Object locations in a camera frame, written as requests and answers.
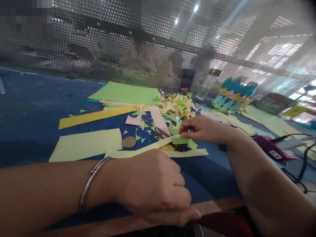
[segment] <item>yellow sign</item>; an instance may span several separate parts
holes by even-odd
[[[297,115],[300,115],[301,113],[304,113],[308,110],[308,108],[299,106],[299,105],[295,105],[294,107],[292,107],[291,109],[289,109],[288,111],[286,111],[284,114],[290,118],[296,117]]]

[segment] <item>scissors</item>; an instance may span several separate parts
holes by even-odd
[[[161,137],[162,139],[165,139],[165,138],[167,138],[167,137],[170,137],[167,133],[165,133],[165,132],[164,132],[163,130],[161,130],[160,128],[158,128],[158,127],[156,127],[156,128],[157,128],[157,130],[159,131],[159,132],[154,131],[154,133],[155,133],[157,136]],[[172,145],[176,150],[178,150],[178,151],[180,151],[180,152],[185,151],[184,145],[176,146],[176,145],[173,144],[173,143],[169,143],[169,144]]]

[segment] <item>hand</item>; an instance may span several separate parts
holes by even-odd
[[[136,216],[154,224],[178,226],[201,217],[191,207],[180,167],[162,151],[153,149],[112,161],[118,165],[109,181],[115,184],[114,201]]]
[[[183,138],[225,145],[243,137],[249,137],[237,129],[204,115],[182,121],[179,134]]]

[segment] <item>table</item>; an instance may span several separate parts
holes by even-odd
[[[44,74],[19,75],[6,70],[0,70],[0,76],[7,91],[6,95],[0,95],[1,168],[47,162],[60,136],[117,127],[121,130],[122,138],[135,136],[136,127],[125,124],[127,116],[132,113],[58,130],[59,119],[67,117],[68,114],[78,115],[80,109],[87,110],[88,113],[103,109],[99,103],[86,102],[86,97],[101,87],[97,82],[66,80],[63,77]],[[235,115],[240,121],[269,132],[261,124]],[[143,144],[138,140],[137,146],[133,149],[139,149],[155,141],[152,135],[141,129],[137,134],[146,139]],[[220,151],[216,144],[201,141],[197,144],[198,148],[206,148],[210,155],[174,158],[181,167],[186,188],[191,192],[192,203],[202,214],[243,205],[227,153]],[[103,156],[87,159],[100,160]],[[298,161],[289,165],[298,172],[300,166]],[[312,169],[308,168],[306,175],[316,180]],[[110,236],[146,227],[150,226],[131,216],[131,213],[120,205],[108,203],[86,214],[78,213],[68,217],[48,228],[53,231],[41,233],[39,236],[69,236],[70,233],[79,233],[80,236],[97,233],[104,236],[108,233],[107,236]]]

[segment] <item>forearm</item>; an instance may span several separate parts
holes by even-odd
[[[113,162],[103,164],[86,196],[89,208],[111,201]],[[80,198],[98,161],[41,163],[0,170],[1,236],[28,236],[79,212]]]
[[[227,146],[229,162],[247,207],[264,236],[305,236],[316,220],[314,205],[250,138]]]

